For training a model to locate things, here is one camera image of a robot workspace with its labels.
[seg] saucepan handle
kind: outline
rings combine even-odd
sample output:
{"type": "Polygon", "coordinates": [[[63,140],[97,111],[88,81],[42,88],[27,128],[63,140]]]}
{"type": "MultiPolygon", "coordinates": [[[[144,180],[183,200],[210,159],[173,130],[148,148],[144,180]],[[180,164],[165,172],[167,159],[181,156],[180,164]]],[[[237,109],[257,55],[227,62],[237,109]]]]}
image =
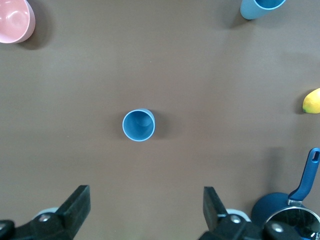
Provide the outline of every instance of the saucepan handle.
{"type": "Polygon", "coordinates": [[[306,159],[306,164],[303,170],[300,185],[296,190],[289,194],[289,200],[302,202],[309,194],[312,185],[314,184],[319,162],[320,148],[315,147],[310,150],[309,155],[306,159]]]}

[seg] light blue cup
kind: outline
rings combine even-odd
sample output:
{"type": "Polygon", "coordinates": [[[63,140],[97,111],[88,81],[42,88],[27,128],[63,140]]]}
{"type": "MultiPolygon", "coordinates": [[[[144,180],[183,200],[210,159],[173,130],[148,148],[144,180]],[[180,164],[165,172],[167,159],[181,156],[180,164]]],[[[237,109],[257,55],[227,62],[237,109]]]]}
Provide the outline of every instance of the light blue cup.
{"type": "Polygon", "coordinates": [[[155,116],[145,108],[132,110],[125,115],[122,122],[124,134],[131,140],[143,142],[154,134],[155,116]]]}
{"type": "Polygon", "coordinates": [[[240,12],[248,20],[260,18],[279,8],[286,0],[242,0],[240,12]]]}
{"type": "Polygon", "coordinates": [[[260,198],[252,209],[252,222],[261,228],[269,221],[283,222],[292,226],[302,240],[319,240],[320,217],[302,204],[312,188],[319,163],[320,148],[313,148],[299,187],[290,194],[274,192],[260,198]]]}

